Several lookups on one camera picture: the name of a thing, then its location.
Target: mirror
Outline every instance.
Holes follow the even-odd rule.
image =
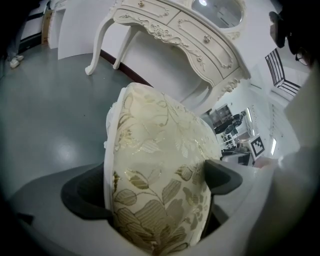
[[[191,7],[221,29],[237,26],[243,17],[242,8],[235,0],[194,0]]]

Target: mirror frame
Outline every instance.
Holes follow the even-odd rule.
[[[181,4],[181,5],[184,5],[185,7],[192,9],[192,3],[194,1],[197,1],[197,0],[177,0],[176,2]],[[226,34],[231,40],[236,40],[237,38],[240,37],[241,35],[241,31],[244,29],[245,25],[246,25],[246,21],[247,21],[247,7],[246,7],[246,2],[245,0],[233,0],[235,1],[239,7],[240,7],[240,11],[241,11],[241,14],[242,14],[242,17],[241,17],[241,21],[238,25],[234,26],[234,27],[229,27],[229,28],[220,28],[219,29],[224,33]]]

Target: white vanity table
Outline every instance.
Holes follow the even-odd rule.
[[[196,103],[192,111],[201,115],[211,109],[225,92],[232,92],[241,79],[249,79],[250,73],[227,36],[228,33],[235,33],[234,28],[219,29],[205,16],[193,10],[192,6],[190,8],[193,1],[184,0],[181,4],[169,0],[116,0],[97,28],[93,58],[85,69],[86,74],[91,75],[95,70],[104,35],[116,22],[130,26],[130,29],[122,42],[114,69],[119,67],[135,34],[138,31],[147,32],[155,39],[176,46],[186,54],[192,69],[202,79],[202,83],[188,98],[193,99],[200,95],[204,87],[208,89],[205,97]]]

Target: drawer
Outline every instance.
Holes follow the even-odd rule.
[[[168,26],[198,46],[217,66],[223,78],[238,68],[237,58],[229,46],[199,21],[180,12]]]
[[[123,0],[120,9],[145,15],[167,25],[180,10],[157,0]]]
[[[196,74],[210,83],[212,87],[223,80],[215,64],[191,41],[172,28],[139,13],[124,9],[118,9],[113,16],[113,20],[116,23],[123,25],[128,24],[129,26],[134,25],[134,23],[139,24],[144,27],[142,31],[147,31],[155,39],[181,49],[187,56]]]

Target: gray floor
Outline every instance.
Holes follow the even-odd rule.
[[[24,184],[69,168],[102,162],[106,115],[132,82],[92,54],[58,61],[39,45],[0,80],[0,185],[6,199]]]

